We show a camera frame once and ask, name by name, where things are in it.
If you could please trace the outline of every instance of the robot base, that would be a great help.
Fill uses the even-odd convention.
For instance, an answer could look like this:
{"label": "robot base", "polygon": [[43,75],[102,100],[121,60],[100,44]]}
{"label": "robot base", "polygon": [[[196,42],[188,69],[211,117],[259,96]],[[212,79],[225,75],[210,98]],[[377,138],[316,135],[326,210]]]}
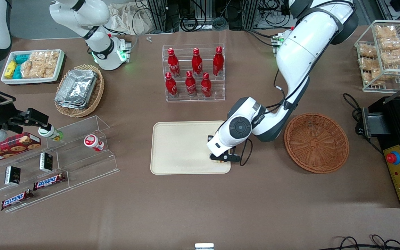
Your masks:
{"label": "robot base", "polygon": [[106,59],[99,59],[92,53],[95,62],[104,70],[114,70],[123,63],[129,62],[131,43],[126,43],[123,39],[114,36],[111,39],[114,42],[114,49]]}

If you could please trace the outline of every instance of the aluminum foil container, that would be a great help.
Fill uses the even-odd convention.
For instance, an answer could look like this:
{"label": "aluminum foil container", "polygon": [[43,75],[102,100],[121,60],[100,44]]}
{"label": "aluminum foil container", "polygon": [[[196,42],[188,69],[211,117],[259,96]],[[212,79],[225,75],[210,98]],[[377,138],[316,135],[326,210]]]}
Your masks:
{"label": "aluminum foil container", "polygon": [[84,109],[97,82],[97,73],[92,70],[71,70],[55,96],[55,102],[62,107]]}

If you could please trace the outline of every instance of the red cookie box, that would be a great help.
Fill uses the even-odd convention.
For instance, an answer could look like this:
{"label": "red cookie box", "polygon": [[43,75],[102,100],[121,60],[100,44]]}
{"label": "red cookie box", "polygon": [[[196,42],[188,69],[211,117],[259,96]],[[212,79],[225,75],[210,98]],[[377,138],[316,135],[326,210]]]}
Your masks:
{"label": "red cookie box", "polygon": [[41,139],[24,132],[0,142],[0,160],[41,147]]}

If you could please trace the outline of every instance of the round wicker basket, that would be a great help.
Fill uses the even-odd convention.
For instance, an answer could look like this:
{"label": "round wicker basket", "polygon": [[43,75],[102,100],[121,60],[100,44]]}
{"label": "round wicker basket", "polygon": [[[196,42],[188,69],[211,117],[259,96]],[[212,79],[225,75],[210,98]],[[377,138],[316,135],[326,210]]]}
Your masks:
{"label": "round wicker basket", "polygon": [[[95,108],[97,108],[98,104],[100,103],[101,96],[103,95],[103,90],[105,89],[105,81],[103,79],[103,76],[101,75],[101,72],[98,68],[96,68],[93,65],[80,65],[76,66],[73,69],[82,69],[82,70],[92,70],[93,72],[96,72],[98,75],[96,85],[93,89],[92,96],[89,101],[89,106],[85,109],[70,109],[70,108],[65,108],[62,106],[59,106],[57,103],[55,103],[55,106],[57,107],[58,111],[63,114],[67,115],[70,117],[74,118],[79,118],[79,117],[84,117],[92,113]],[[62,82],[64,79],[67,77],[69,74],[70,70],[65,74],[65,76],[62,77],[60,84],[58,85],[57,88],[57,93],[60,90],[60,87],[62,86]]]}
{"label": "round wicker basket", "polygon": [[335,121],[322,114],[294,117],[286,127],[284,139],[291,158],[313,173],[334,172],[348,158],[347,135]]}

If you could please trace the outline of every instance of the emergency stop button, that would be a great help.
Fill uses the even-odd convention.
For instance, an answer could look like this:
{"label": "emergency stop button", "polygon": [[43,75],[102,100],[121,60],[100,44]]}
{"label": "emergency stop button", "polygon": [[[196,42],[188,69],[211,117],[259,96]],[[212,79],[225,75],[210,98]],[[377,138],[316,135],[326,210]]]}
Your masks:
{"label": "emergency stop button", "polygon": [[385,156],[385,159],[387,160],[387,162],[394,164],[394,165],[398,165],[400,163],[400,155],[396,151],[392,151],[392,152],[388,153]]}

